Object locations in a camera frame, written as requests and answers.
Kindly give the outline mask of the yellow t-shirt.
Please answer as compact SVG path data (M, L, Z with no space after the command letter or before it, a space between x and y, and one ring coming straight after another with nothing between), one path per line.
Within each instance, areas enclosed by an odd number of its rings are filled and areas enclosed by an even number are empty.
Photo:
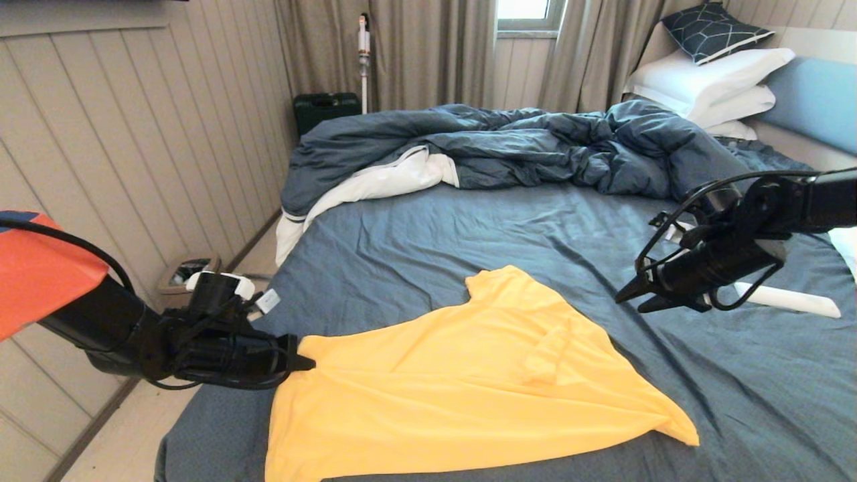
M603 327L516 266L465 281L469 300L363 333L306 336L315 360L279 386L265 482L444 473L599 451L692 419Z

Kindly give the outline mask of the white remote control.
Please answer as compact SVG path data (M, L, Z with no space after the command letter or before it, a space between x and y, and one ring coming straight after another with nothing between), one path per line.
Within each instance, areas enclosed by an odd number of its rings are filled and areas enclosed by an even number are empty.
M759 286L746 302L839 319L842 314L832 299L781 288Z

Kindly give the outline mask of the brown trash bin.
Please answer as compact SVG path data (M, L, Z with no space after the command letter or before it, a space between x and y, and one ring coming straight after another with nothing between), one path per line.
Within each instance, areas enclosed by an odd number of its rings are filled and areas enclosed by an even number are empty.
M203 253L203 254L193 254L180 257L175 259L173 262L169 263L168 267L163 271L158 283L156 284L156 291L162 300L163 306L165 308L181 308L187 306L191 299L191 292L187 290L187 283L183 286L170 287L167 284L167 278L170 274L173 273L175 267L184 260L194 259L194 258L210 258L210 269L208 271L218 272L220 271L222 260L220 256L214 253Z

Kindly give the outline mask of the crumpled bin bag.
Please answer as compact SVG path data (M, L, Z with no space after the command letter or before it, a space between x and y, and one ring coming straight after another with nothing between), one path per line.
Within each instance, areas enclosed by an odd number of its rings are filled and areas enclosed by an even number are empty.
M210 269L210 258L194 258L180 262L167 278L170 287L183 286L197 272Z

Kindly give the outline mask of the crumpled dark blue duvet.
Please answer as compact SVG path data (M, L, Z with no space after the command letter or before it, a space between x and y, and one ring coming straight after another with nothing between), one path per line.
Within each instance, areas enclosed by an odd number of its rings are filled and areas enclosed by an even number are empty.
M466 190L569 182L606 195L678 201L701 184L765 170L648 100L584 113L447 104L319 123L291 153L282 208L308 216L346 178L392 164L414 147L452 159Z

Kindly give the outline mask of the blue bed sheet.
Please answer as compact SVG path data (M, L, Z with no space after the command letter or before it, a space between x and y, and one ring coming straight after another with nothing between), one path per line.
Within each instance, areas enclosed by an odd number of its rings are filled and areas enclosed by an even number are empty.
M281 301L255 324L299 336L379 329L462 304L468 276L514 265L608 331L701 441L652 432L568 459L353 482L857 482L857 306L845 260L826 235L795 236L769 280L833 299L838 319L756 304L648 315L616 305L649 220L672 208L572 184L441 184L345 204L291 251L272 280Z

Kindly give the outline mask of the blue headboard pad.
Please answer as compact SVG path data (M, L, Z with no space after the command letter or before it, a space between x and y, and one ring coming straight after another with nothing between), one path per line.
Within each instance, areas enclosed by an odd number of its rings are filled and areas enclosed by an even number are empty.
M775 104L760 121L857 155L857 65L796 57L767 86Z

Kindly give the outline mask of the large white pillow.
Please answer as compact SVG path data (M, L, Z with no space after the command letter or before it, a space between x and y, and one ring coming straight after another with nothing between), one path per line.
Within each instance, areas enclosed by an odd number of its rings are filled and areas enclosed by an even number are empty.
M624 93L688 116L758 86L795 58L787 48L756 49L695 65L685 52L676 51L634 71Z

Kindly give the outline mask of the dark patterned cushion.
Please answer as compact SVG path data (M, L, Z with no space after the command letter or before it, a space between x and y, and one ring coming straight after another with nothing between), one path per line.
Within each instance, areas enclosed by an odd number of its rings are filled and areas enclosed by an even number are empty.
M697 66L752 49L775 34L739 21L721 2L702 3L671 13L661 19L661 24Z

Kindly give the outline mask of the beige curtain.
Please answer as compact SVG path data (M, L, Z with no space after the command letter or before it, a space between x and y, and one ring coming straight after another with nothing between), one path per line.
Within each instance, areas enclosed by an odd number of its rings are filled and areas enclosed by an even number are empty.
M487 108L497 0L275 0L294 95L361 91L358 22L370 22L368 108Z
M604 112L621 101L655 26L703 0L567 0L538 108Z

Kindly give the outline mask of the dark green suitcase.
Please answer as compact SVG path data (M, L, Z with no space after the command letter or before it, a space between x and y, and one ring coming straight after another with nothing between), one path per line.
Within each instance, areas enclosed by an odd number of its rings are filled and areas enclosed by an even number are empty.
M298 137L327 120L362 114L362 102L355 92L301 94L292 100Z

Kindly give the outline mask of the white stick vacuum cleaner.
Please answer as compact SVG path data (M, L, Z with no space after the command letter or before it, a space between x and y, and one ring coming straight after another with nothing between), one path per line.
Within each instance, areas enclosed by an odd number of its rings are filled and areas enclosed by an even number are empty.
M358 17L358 70L361 86L361 110L362 114L368 113L368 70L370 70L370 22L367 13L360 13Z

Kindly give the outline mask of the window with grey frame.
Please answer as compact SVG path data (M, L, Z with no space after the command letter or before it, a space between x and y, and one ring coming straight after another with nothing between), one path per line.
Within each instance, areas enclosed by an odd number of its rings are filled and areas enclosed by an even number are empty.
M555 39L566 4L567 0L497 0L497 36L500 39Z

